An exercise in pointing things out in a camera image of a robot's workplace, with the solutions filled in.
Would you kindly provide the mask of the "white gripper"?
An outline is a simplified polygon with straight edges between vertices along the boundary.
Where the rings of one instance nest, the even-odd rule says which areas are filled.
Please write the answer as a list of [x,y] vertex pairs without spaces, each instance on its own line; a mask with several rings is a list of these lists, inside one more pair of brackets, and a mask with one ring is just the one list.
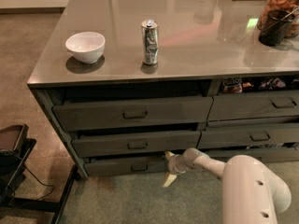
[[182,155],[175,155],[169,150],[165,151],[164,154],[168,160],[168,170],[171,173],[165,174],[163,187],[167,188],[176,180],[176,175],[183,174],[187,171],[187,165]]

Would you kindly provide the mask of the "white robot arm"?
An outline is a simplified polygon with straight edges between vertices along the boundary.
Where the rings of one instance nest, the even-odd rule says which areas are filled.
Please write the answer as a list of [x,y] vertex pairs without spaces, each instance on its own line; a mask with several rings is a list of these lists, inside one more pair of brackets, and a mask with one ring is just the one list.
[[166,151],[165,158],[165,187],[178,175],[199,168],[221,181],[222,224],[278,224],[277,214],[291,205],[292,194],[284,180],[251,156],[218,161],[188,148],[180,155]]

